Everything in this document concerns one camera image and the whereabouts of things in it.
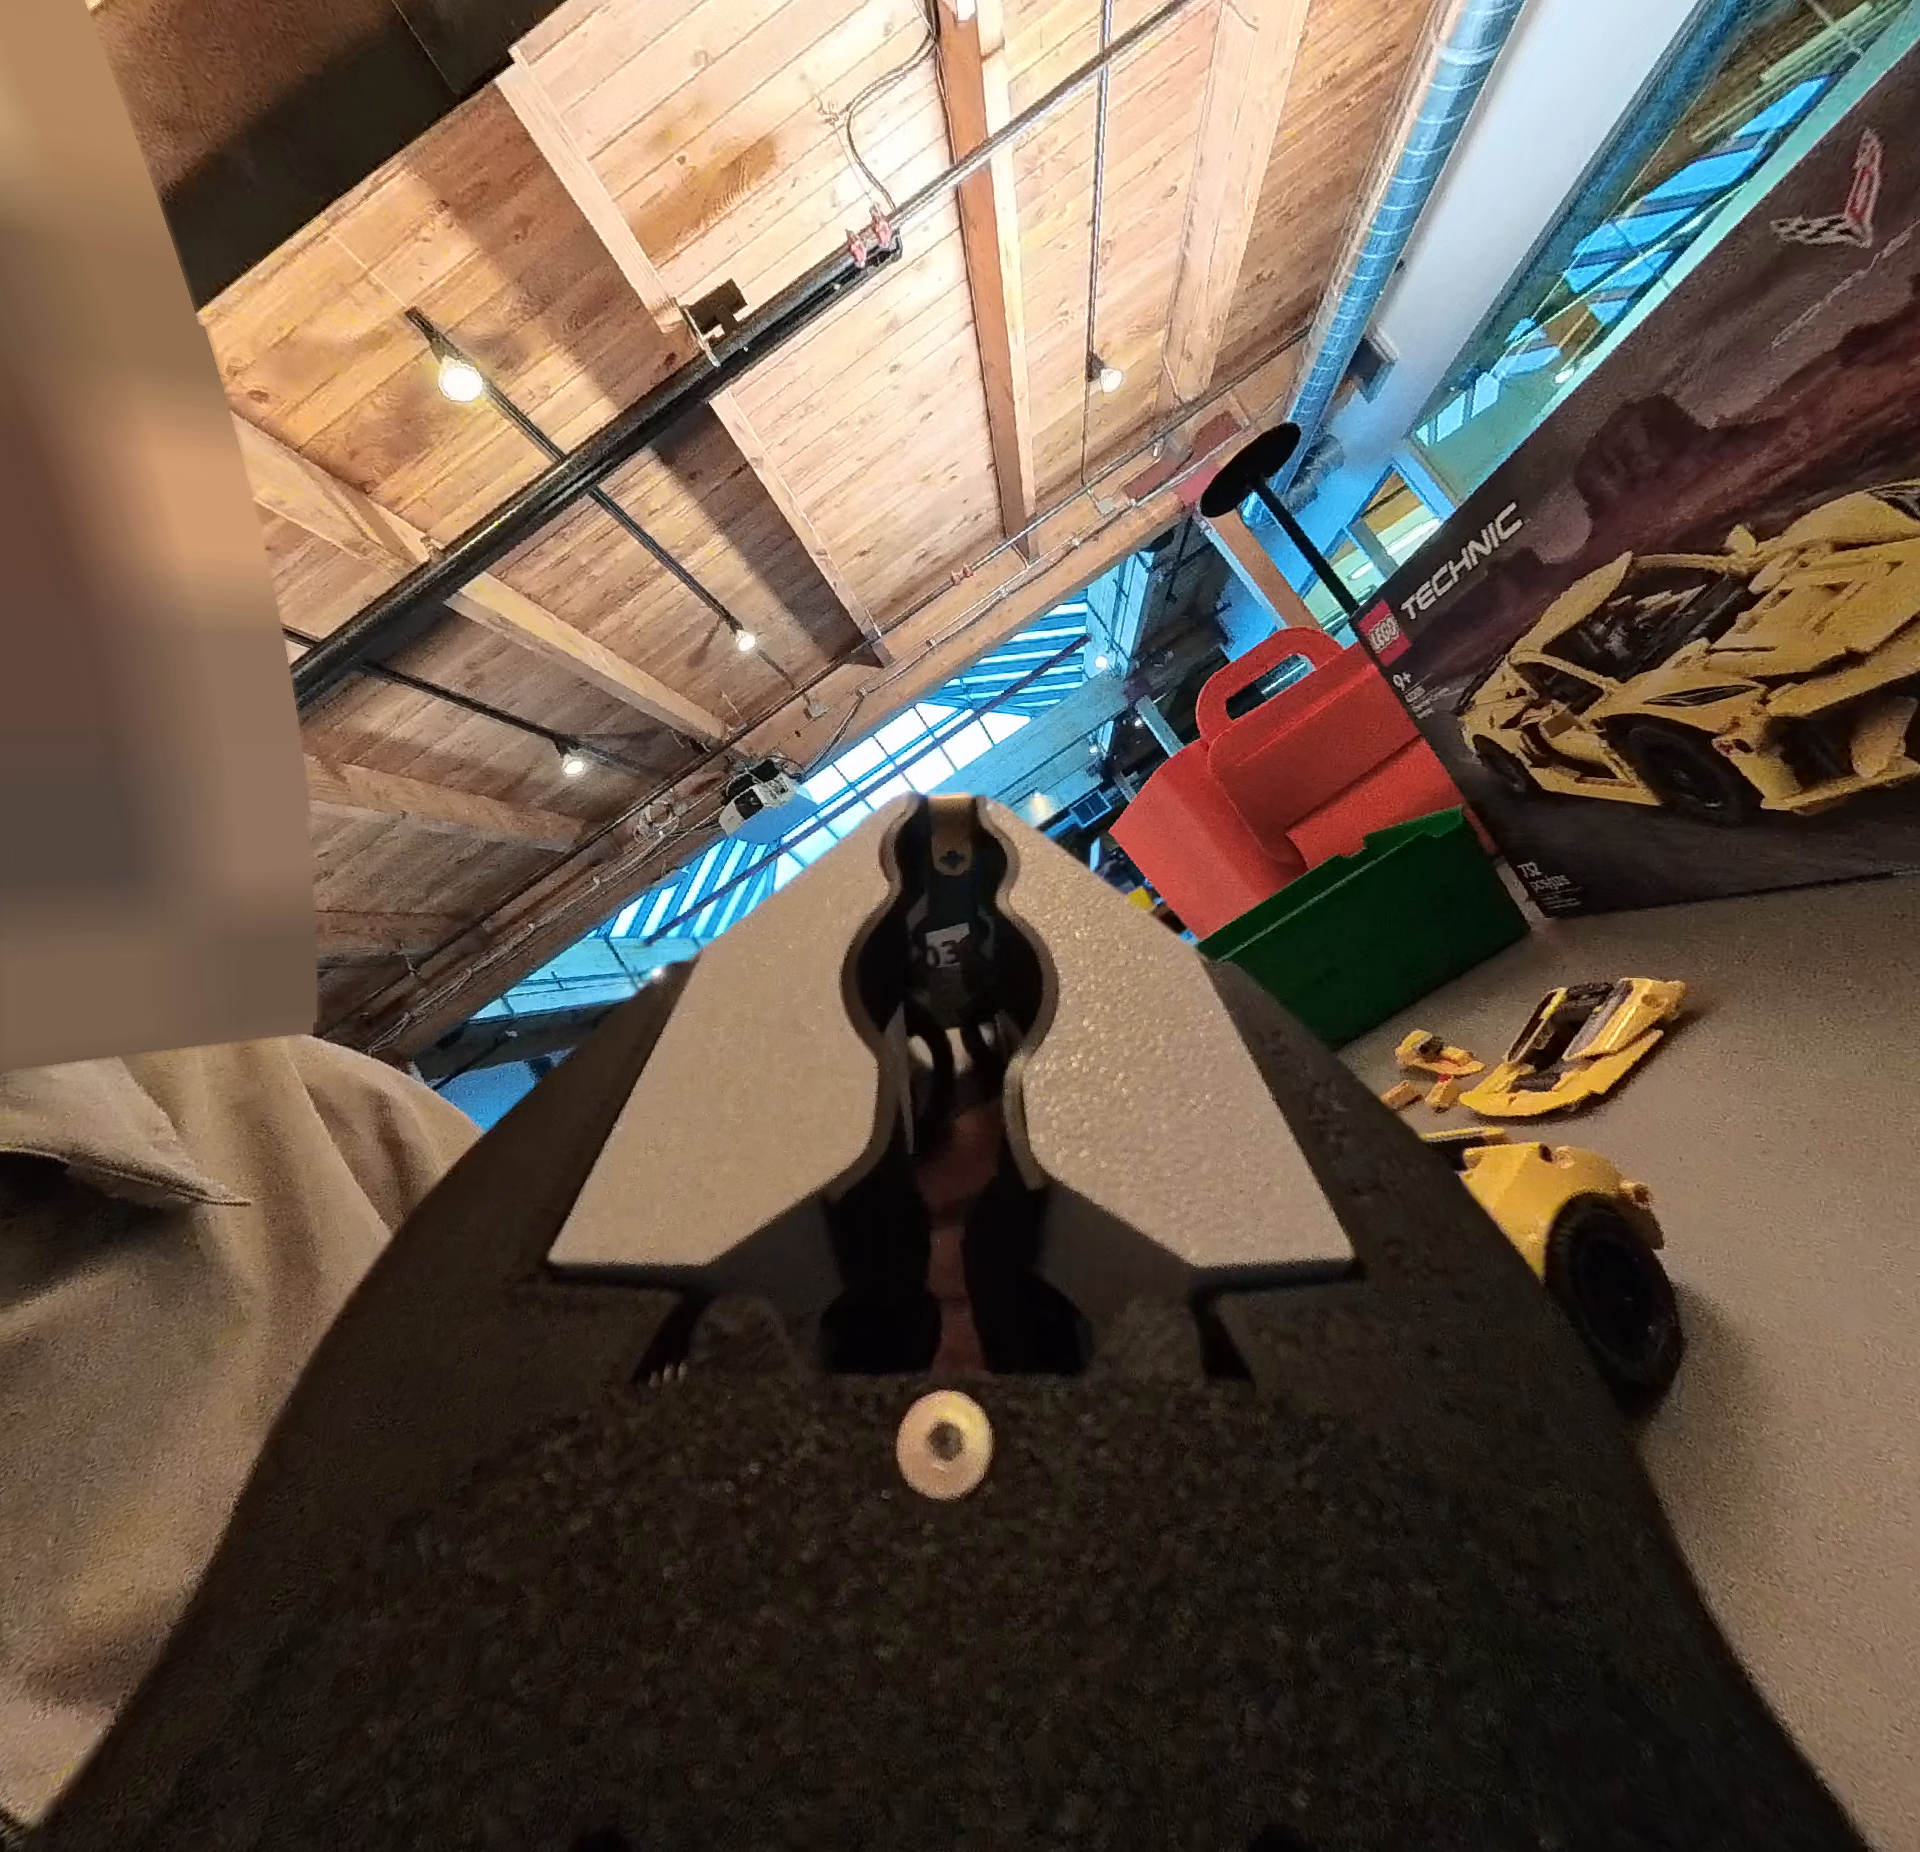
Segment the green plastic bin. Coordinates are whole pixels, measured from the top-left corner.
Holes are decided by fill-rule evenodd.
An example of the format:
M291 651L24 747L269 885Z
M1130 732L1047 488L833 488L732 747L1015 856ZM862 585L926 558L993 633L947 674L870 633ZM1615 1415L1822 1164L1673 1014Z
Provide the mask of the green plastic bin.
M1217 927L1199 952L1343 1048L1527 934L1459 807L1369 832Z

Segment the grey desk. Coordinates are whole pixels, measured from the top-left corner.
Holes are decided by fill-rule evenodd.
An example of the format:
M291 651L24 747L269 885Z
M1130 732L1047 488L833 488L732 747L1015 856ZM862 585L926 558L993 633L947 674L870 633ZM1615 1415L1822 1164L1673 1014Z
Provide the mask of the grey desk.
M1570 981L1688 1014L1566 1125L1642 1181L1688 1358L1647 1477L1721 1629L1875 1849L1918 1845L1918 882L1544 923L1340 1056L1384 1089L1410 1026L1478 1056Z

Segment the silver ventilation duct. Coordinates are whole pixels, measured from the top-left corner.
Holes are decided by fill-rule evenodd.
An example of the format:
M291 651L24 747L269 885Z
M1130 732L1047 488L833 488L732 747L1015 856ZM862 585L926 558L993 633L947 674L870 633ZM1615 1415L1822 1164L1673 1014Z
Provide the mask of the silver ventilation duct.
M1434 0L1304 338L1300 371L1284 412L1304 443L1326 427L1356 347L1448 169L1525 3Z

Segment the black disc on pole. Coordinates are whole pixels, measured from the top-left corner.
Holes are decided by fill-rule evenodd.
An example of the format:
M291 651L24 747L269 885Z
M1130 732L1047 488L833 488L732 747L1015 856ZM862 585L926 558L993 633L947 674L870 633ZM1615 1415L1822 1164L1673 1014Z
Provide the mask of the black disc on pole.
M1356 595L1333 573L1326 553L1306 536L1280 488L1282 470L1299 453L1300 443L1304 433L1295 422L1274 425L1240 443L1196 495L1196 514L1210 523L1225 516L1238 521L1244 500L1254 499L1267 512L1270 526L1293 544L1293 555L1300 567L1330 595L1340 619L1352 621Z

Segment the yellow toy car model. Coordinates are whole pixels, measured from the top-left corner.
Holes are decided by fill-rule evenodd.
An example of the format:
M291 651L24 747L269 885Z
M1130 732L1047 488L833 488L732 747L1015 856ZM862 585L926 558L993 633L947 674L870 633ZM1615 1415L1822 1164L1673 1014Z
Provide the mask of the yellow toy car model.
M1485 1125L1429 1130L1423 1141L1538 1277L1615 1401L1631 1415L1656 1408L1688 1334L1648 1192L1589 1147Z

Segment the person's beige jacket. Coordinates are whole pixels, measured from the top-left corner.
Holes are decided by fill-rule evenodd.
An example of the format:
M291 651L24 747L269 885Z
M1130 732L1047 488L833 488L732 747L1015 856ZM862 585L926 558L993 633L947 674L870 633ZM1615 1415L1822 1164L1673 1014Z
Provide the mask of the person's beige jacket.
M2 1074L2 1844L163 1648L326 1327L482 1137L309 1034Z

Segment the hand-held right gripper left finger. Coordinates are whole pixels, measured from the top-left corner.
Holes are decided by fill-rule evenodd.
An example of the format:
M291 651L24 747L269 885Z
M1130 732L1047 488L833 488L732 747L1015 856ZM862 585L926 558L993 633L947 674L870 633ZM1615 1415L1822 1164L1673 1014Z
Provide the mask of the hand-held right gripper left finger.
M897 796L708 945L547 1266L769 1303L841 1286L830 1201L910 1125Z

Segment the toy car cardboard box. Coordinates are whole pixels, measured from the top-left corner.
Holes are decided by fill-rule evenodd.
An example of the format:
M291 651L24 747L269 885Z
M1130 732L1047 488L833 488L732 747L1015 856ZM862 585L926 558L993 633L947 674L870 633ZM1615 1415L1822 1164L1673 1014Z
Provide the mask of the toy car cardboard box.
M1352 629L1547 914L1918 871L1918 49Z

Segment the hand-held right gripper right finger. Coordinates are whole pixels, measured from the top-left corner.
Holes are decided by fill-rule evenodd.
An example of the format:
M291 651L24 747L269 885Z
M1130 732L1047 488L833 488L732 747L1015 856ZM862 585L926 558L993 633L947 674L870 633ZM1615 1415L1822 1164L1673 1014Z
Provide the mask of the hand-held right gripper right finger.
M1012 810L996 911L1037 959L1011 1151L1047 1192L1037 1274L1080 1311L1184 1303L1356 1266L1214 966Z

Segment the yellow toy car hood section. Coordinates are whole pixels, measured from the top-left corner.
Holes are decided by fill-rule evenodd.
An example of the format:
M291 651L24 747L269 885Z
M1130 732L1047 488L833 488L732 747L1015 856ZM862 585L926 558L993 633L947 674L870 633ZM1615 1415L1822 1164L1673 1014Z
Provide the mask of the yellow toy car hood section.
M1684 981L1630 975L1551 988L1501 1063L1459 1092L1481 1121L1578 1111L1648 1056L1688 1003Z

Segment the black ceiling pipe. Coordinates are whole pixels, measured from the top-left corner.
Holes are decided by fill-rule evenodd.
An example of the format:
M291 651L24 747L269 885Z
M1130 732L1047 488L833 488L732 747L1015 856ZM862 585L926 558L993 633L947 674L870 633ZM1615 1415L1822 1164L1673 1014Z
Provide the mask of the black ceiling pipe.
M587 443L565 451L448 544L432 548L428 558L407 569L389 592L369 599L318 645L302 651L302 659L291 664L299 715L309 718L328 695L365 675L369 664L420 640L437 621L437 612L478 574L562 521L572 504L598 493L614 470L629 466L640 451L654 449L659 437L680 433L696 411L708 408L726 389L736 386L787 343L821 321L830 306L855 295L876 270L895 264L903 258L900 230L911 218L984 174L999 152L1051 119L1055 111L1080 92L1103 85L1114 62L1138 43L1155 38L1196 3L1199 0L1166 0L1126 32L1117 32L1086 62L1047 88L1036 103L989 132L971 151L910 197L876 211L862 230L851 232L803 277L739 316L717 345L699 347L673 375L626 406Z

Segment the red carry bag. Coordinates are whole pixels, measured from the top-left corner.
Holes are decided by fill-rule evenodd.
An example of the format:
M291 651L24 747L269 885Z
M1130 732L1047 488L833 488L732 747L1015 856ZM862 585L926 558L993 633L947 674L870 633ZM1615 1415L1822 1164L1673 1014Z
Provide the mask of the red carry bag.
M1196 934L1358 853L1373 832L1466 807L1360 645L1280 629L1196 695L1196 733L1114 819L1119 853Z

